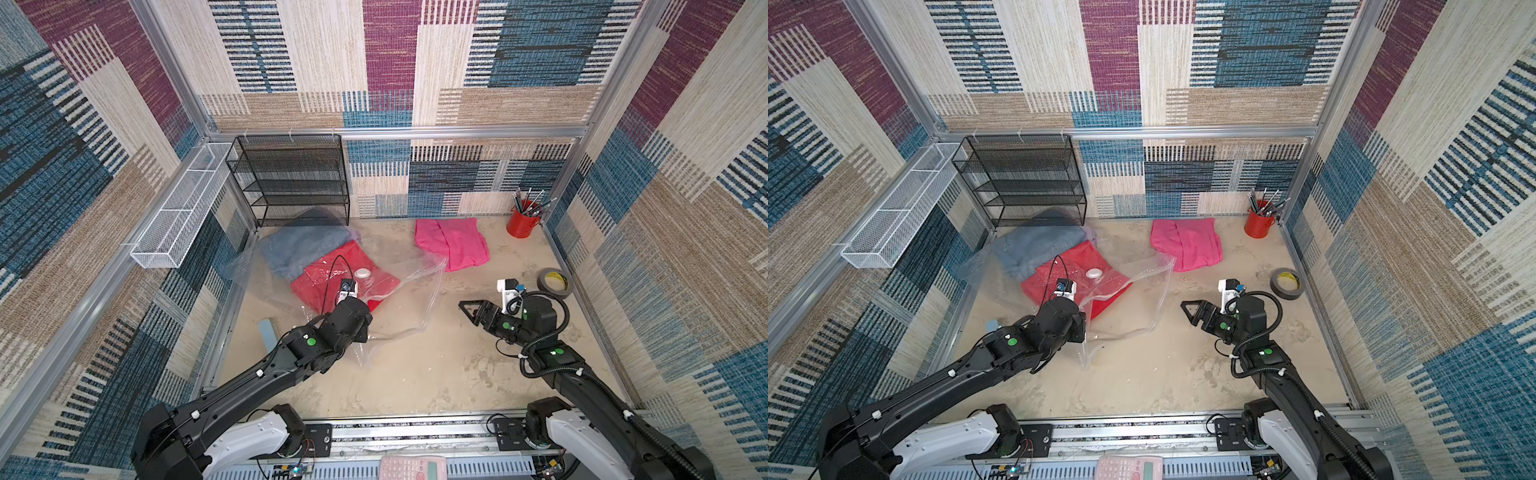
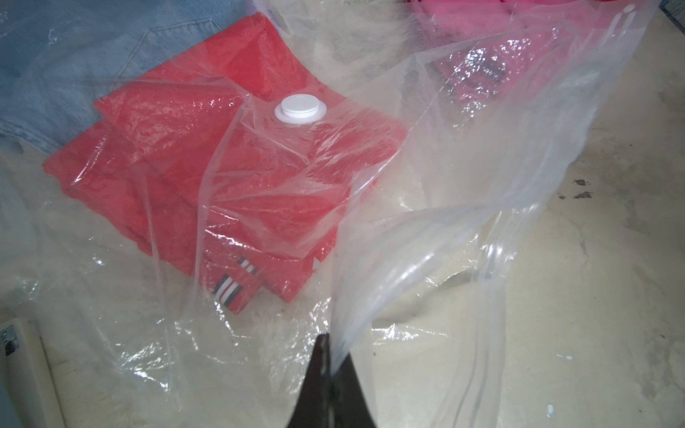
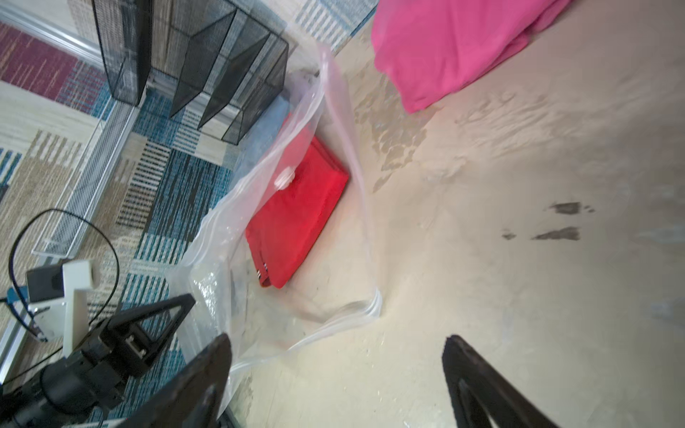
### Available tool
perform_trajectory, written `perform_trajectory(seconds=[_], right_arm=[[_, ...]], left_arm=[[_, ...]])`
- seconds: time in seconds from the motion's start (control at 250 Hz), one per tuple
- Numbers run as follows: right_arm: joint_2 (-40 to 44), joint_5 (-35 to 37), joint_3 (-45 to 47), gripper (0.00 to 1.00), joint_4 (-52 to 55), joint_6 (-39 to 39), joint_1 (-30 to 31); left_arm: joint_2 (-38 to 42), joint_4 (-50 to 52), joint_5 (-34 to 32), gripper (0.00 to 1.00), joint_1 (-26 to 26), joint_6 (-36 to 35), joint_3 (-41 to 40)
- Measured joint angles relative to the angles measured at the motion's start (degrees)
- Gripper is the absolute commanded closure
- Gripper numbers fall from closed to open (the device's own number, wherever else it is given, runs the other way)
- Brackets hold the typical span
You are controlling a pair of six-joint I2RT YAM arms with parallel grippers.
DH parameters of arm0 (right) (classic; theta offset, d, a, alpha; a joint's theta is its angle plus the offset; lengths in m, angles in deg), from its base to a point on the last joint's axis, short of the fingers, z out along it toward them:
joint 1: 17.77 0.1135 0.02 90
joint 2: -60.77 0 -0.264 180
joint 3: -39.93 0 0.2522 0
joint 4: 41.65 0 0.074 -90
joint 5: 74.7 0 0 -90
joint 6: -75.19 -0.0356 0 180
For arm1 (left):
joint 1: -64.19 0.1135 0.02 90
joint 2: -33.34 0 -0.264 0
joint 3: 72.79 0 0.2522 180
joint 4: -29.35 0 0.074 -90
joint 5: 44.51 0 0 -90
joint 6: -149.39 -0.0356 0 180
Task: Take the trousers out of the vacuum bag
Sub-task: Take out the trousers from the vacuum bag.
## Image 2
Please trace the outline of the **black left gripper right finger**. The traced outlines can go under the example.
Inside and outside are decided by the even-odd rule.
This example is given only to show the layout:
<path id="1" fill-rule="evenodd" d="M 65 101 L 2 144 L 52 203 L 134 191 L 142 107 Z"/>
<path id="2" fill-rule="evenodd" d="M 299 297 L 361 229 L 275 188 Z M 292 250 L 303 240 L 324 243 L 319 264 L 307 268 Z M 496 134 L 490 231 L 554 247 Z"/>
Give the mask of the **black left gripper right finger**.
<path id="1" fill-rule="evenodd" d="M 367 405 L 351 354 L 331 376 L 332 426 L 335 428 L 376 428 Z"/>

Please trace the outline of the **clear plastic vacuum bag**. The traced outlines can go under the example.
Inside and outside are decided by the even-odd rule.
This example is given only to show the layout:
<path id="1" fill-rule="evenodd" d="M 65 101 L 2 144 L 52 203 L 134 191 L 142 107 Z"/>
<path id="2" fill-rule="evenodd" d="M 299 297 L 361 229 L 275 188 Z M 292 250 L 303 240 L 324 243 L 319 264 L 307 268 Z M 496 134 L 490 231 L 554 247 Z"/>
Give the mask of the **clear plastic vacuum bag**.
<path id="1" fill-rule="evenodd" d="M 456 98 L 435 63 L 461 46 L 426 42 L 411 1 L 243 2 L 320 82 L 408 133 L 299 294 L 231 312 L 26 146 L 1 148 L 2 307 L 37 324 L 57 383 L 105 426 L 284 427 L 324 333 L 331 376 L 351 354 L 376 426 L 495 426 L 512 260 L 658 2 L 625 1 L 544 86 L 483 103 Z"/>

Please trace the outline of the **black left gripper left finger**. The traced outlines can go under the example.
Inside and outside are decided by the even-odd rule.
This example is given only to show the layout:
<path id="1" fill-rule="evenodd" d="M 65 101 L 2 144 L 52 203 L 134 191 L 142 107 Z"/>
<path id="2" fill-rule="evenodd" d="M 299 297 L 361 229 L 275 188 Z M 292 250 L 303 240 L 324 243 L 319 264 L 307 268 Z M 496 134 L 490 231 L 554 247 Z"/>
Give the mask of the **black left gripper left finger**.
<path id="1" fill-rule="evenodd" d="M 294 412 L 286 427 L 333 427 L 331 394 L 329 334 L 324 333 L 316 339 Z"/>

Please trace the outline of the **pink trousers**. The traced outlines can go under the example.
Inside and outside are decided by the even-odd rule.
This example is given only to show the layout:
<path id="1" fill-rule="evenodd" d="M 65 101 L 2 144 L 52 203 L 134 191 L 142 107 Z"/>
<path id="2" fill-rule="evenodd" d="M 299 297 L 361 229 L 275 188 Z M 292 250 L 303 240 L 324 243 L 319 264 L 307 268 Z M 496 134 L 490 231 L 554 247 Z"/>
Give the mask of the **pink trousers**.
<path id="1" fill-rule="evenodd" d="M 613 32 L 624 1 L 411 1 L 432 45 L 460 44 L 435 65 L 462 102 L 483 103 L 530 77 L 539 89 L 584 48 Z"/>

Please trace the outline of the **red garment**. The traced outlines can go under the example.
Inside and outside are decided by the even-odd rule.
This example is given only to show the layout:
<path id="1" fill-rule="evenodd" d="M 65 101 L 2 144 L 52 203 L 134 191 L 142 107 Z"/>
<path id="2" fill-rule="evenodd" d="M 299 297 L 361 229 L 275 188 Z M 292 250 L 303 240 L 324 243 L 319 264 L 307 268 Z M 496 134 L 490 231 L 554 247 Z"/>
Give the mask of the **red garment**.
<path id="1" fill-rule="evenodd" d="M 308 94 L 309 125 L 275 116 Z M 333 250 L 352 198 L 406 128 L 320 82 L 263 14 L 96 100 L 101 119 L 44 163 L 62 192 L 233 313 L 262 290 L 292 301 Z"/>

